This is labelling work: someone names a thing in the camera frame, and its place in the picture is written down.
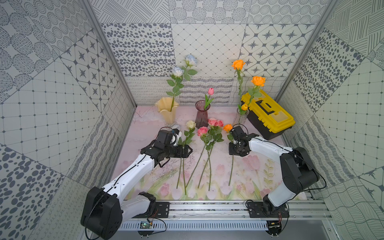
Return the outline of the orange rose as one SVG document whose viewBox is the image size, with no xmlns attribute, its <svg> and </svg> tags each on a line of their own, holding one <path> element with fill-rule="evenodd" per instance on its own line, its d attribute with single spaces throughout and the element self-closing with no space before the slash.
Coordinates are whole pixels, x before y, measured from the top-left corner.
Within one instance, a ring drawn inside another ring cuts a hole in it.
<svg viewBox="0 0 384 240">
<path fill-rule="evenodd" d="M 243 89 L 243 82 L 244 82 L 244 73 L 243 73 L 243 67 L 245 65 L 245 62 L 243 60 L 236 60 L 233 62 L 232 67 L 236 71 L 237 74 L 237 80 L 239 84 L 239 91 L 238 95 L 242 95 L 242 89 Z"/>
<path fill-rule="evenodd" d="M 230 124 L 228 124 L 228 125 L 225 125 L 224 126 L 224 131 L 226 131 L 227 132 L 227 138 L 228 138 L 228 140 L 230 141 L 230 143 L 234 143 L 234 137 L 232 136 L 232 134 L 231 134 L 231 130 L 233 129 L 233 126 L 232 125 L 230 125 Z M 231 181 L 232 181 L 232 175 L 233 175 L 233 168 L 234 168 L 234 156 L 232 156 L 232 164 L 231 164 L 231 172 L 230 172 L 230 178 L 229 178 L 229 184 L 228 184 L 228 186 L 230 186 L 231 185 Z"/>
<path fill-rule="evenodd" d="M 249 87 L 248 94 L 250 95 L 250 100 L 248 104 L 250 105 L 255 98 L 259 98 L 262 96 L 260 93 L 261 87 L 265 85 L 266 78 L 264 77 L 253 77 L 251 80 L 251 83 L 253 84 L 252 87 Z"/>
</svg>

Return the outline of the cream white rose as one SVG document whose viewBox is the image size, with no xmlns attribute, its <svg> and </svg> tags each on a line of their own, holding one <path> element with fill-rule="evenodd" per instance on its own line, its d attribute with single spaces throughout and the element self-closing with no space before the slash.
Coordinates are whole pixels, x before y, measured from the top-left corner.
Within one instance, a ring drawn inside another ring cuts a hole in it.
<svg viewBox="0 0 384 240">
<path fill-rule="evenodd" d="M 189 145 L 192 141 L 193 136 L 195 135 L 195 128 L 196 128 L 196 122 L 190 120 L 186 123 L 187 130 L 185 130 L 184 135 L 185 139 L 183 140 L 183 145 Z M 182 169 L 183 169 L 183 181 L 184 181 L 184 191 L 185 194 L 187 194 L 187 187 L 186 187 L 186 171 L 185 171 L 185 158 L 183 158 L 182 162 Z"/>
</svg>

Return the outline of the pink rose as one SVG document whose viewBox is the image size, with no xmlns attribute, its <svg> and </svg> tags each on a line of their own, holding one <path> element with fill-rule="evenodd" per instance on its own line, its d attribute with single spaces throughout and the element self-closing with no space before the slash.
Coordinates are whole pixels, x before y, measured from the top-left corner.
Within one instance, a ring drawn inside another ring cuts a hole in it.
<svg viewBox="0 0 384 240">
<path fill-rule="evenodd" d="M 199 163 L 201 161 L 203 153 L 204 153 L 204 151 L 205 151 L 205 149 L 206 149 L 206 147 L 207 147 L 207 145 L 209 143 L 208 131 L 209 131 L 208 127 L 201 127 L 201 128 L 198 129 L 198 136 L 200 137 L 201 141 L 204 143 L 204 146 L 203 146 L 203 149 L 202 149 L 201 154 L 199 156 L 199 159 L 198 159 L 198 161 L 197 161 L 197 163 L 196 163 L 196 165 L 195 165 L 195 167 L 194 167 L 194 169 L 193 169 L 193 171 L 192 171 L 192 173 L 190 175 L 190 179 L 188 180 L 188 182 L 186 184 L 186 187 L 189 186 L 191 180 L 193 179 L 194 173 L 195 173 L 195 171 L 196 171 L 196 169 L 197 169 L 197 167 L 198 167 L 198 165 L 199 165 Z"/>
</svg>

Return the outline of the pink rose pair stem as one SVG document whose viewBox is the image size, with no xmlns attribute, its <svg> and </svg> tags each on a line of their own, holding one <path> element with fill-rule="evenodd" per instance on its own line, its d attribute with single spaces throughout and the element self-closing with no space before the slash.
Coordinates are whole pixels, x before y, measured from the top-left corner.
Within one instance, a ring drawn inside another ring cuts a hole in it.
<svg viewBox="0 0 384 240">
<path fill-rule="evenodd" d="M 207 151 L 207 154 L 208 154 L 208 158 L 204 164 L 204 168 L 203 168 L 203 171 L 202 171 L 202 174 L 201 174 L 201 177 L 199 179 L 199 183 L 198 183 L 198 188 L 200 187 L 201 183 L 202 183 L 202 180 L 203 180 L 203 175 L 205 173 L 205 170 L 206 168 L 208 167 L 209 168 L 209 191 L 211 189 L 211 179 L 212 179 L 212 165 L 211 165 L 211 155 L 212 155 L 212 152 L 213 152 L 213 148 L 215 146 L 216 143 L 221 143 L 224 141 L 223 139 L 223 134 L 222 134 L 222 131 L 223 131 L 223 122 L 221 120 L 216 120 L 216 119 L 209 119 L 208 120 L 208 140 L 209 140 L 209 143 L 206 147 L 206 151 Z"/>
</svg>

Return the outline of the yellow tulip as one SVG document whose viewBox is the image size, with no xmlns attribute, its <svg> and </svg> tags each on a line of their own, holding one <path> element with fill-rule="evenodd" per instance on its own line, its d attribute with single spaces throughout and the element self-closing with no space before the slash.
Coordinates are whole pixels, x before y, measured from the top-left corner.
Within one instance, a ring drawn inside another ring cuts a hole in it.
<svg viewBox="0 0 384 240">
<path fill-rule="evenodd" d="M 249 113 L 247 104 L 238 105 L 238 114 L 241 116 L 246 116 Z"/>
</svg>

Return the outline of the pink tulip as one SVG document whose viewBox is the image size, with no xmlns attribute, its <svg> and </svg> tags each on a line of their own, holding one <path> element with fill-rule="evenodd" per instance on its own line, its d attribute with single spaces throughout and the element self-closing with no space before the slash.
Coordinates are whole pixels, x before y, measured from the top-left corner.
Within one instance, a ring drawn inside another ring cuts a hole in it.
<svg viewBox="0 0 384 240">
<path fill-rule="evenodd" d="M 209 88 L 208 90 L 208 94 L 205 95 L 205 106 L 204 106 L 204 110 L 207 110 L 208 107 L 210 106 L 211 102 L 213 101 L 213 99 L 211 99 L 212 95 L 214 94 L 214 89 L 213 88 Z"/>
</svg>

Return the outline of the white-blue rose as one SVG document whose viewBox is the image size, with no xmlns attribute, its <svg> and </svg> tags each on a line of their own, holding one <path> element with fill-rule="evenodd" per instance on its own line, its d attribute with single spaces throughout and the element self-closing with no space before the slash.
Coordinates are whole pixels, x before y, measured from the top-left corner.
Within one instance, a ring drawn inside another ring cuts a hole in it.
<svg viewBox="0 0 384 240">
<path fill-rule="evenodd" d="M 166 92 L 167 95 L 172 98 L 170 112 L 173 111 L 175 105 L 175 97 L 181 94 L 180 89 L 182 88 L 182 81 L 184 78 L 185 70 L 185 67 L 174 67 L 172 69 L 171 79 L 167 80 L 168 85 L 172 87 L 171 91 Z"/>
<path fill-rule="evenodd" d="M 182 67 L 182 69 L 184 70 L 183 76 L 186 81 L 190 81 L 191 76 L 194 76 L 198 73 L 198 71 L 194 69 L 198 61 L 193 55 L 187 55 L 184 61 L 185 61 L 185 66 Z"/>
<path fill-rule="evenodd" d="M 178 181 L 177 181 L 176 189 L 179 188 L 180 177 L 181 177 L 181 172 L 182 172 L 182 162 L 183 162 L 183 158 L 182 158 L 182 155 L 183 155 L 183 140 L 182 140 L 182 137 L 179 137 L 178 147 L 179 147 L 179 150 L 180 150 L 180 154 L 179 154 L 180 166 L 179 166 L 179 175 L 178 175 Z"/>
</svg>

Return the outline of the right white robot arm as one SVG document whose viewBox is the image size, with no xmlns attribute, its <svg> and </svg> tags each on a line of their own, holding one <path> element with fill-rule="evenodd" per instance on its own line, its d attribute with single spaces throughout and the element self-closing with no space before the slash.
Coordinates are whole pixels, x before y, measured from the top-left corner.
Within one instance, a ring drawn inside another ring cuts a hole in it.
<svg viewBox="0 0 384 240">
<path fill-rule="evenodd" d="M 304 148 L 280 146 L 257 134 L 247 134 L 240 126 L 235 126 L 229 133 L 232 136 L 230 155 L 245 157 L 256 152 L 281 165 L 283 182 L 263 197 L 265 215 L 271 216 L 284 209 L 288 201 L 320 180 L 320 174 Z"/>
</svg>

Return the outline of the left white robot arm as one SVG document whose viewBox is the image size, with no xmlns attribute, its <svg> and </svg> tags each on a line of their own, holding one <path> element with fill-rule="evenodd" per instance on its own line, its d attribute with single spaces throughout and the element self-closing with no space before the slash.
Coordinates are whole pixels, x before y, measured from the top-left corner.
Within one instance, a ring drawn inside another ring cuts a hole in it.
<svg viewBox="0 0 384 240">
<path fill-rule="evenodd" d="M 93 187 L 88 192 L 81 216 L 88 240 L 108 240 L 122 223 L 132 218 L 146 218 L 145 228 L 151 228 L 154 219 L 168 217 L 168 202 L 158 203 L 156 197 L 147 192 L 140 192 L 130 200 L 126 200 L 126 196 L 155 167 L 163 168 L 172 158 L 189 157 L 193 150 L 189 145 L 182 145 L 182 134 L 178 129 L 161 128 L 123 173 L 103 187 Z"/>
</svg>

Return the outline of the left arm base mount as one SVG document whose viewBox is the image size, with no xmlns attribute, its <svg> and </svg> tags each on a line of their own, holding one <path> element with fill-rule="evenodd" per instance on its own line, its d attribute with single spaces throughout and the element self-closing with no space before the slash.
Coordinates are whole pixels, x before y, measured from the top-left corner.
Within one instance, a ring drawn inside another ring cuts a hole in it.
<svg viewBox="0 0 384 240">
<path fill-rule="evenodd" d="M 169 217 L 170 202 L 158 202 L 152 194 L 141 192 L 138 197 L 144 197 L 149 201 L 148 208 L 145 212 L 134 216 L 134 218 L 159 218 Z"/>
</svg>

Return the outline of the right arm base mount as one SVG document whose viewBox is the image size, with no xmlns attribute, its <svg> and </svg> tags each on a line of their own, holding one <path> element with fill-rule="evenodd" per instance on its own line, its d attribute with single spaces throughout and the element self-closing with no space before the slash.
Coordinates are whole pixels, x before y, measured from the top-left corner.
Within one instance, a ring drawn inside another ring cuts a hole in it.
<svg viewBox="0 0 384 240">
<path fill-rule="evenodd" d="M 263 197 L 263 202 L 247 200 L 245 206 L 248 209 L 250 218 L 288 218 L 290 216 L 286 203 L 275 207 L 269 199 L 269 195 Z"/>
</svg>

